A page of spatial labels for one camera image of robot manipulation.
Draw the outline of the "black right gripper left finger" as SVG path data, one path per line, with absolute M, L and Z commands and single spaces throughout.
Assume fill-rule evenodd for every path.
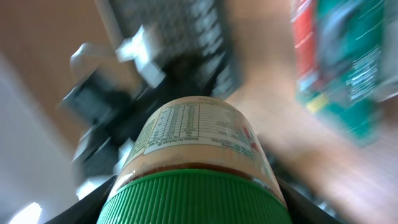
M 85 198 L 45 224 L 96 224 L 115 181 L 114 175 Z

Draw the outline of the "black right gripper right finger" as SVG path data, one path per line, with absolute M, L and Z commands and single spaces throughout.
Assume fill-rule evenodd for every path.
M 292 222 L 295 224 L 341 224 L 336 218 L 327 214 L 302 194 L 292 188 L 281 178 L 277 178 L 282 195 L 285 198 Z

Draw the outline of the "green lid jar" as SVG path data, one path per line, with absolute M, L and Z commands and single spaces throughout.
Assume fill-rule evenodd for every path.
M 249 121 L 208 96 L 161 106 L 145 123 L 99 223 L 290 223 Z

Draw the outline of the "red stick packet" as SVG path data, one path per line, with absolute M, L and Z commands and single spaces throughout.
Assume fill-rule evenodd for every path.
M 300 91 L 305 91 L 318 79 L 315 2 L 312 0 L 291 0 L 290 6 L 290 23 L 293 28 L 298 70 L 297 86 Z

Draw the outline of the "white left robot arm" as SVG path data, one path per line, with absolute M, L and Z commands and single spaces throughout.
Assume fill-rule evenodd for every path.
M 84 75 L 63 99 L 62 108 L 88 127 L 72 159 L 80 173 L 76 179 L 78 199 L 121 172 L 146 119 L 161 106 L 161 95 L 172 83 L 167 76 L 158 87 L 133 98 L 97 68 Z

